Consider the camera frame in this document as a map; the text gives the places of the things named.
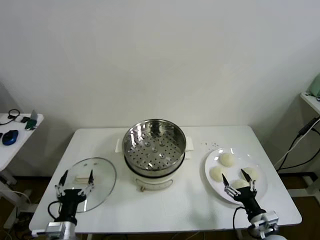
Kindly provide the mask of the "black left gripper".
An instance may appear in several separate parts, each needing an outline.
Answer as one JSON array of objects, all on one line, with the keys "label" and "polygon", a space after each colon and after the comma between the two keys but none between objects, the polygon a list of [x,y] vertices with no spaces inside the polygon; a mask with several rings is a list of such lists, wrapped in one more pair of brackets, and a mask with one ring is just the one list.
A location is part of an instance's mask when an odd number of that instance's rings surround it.
[{"label": "black left gripper", "polygon": [[90,171],[87,186],[83,189],[64,189],[68,176],[68,170],[64,172],[58,184],[54,186],[56,197],[61,203],[61,209],[58,216],[59,221],[76,221],[78,205],[87,199],[87,196],[95,187],[93,170]]}]

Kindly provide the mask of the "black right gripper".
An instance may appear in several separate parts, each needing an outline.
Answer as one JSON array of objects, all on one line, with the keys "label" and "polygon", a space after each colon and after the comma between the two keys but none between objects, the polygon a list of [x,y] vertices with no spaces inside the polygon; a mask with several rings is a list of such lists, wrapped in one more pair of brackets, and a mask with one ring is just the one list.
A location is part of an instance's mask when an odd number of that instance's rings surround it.
[{"label": "black right gripper", "polygon": [[229,184],[227,178],[222,173],[221,175],[224,184],[224,191],[235,201],[241,202],[243,204],[248,216],[257,216],[259,214],[265,213],[266,211],[262,209],[256,201],[256,181],[253,180],[250,175],[243,169],[241,169],[241,172],[245,180],[249,183],[249,186],[235,189]]}]

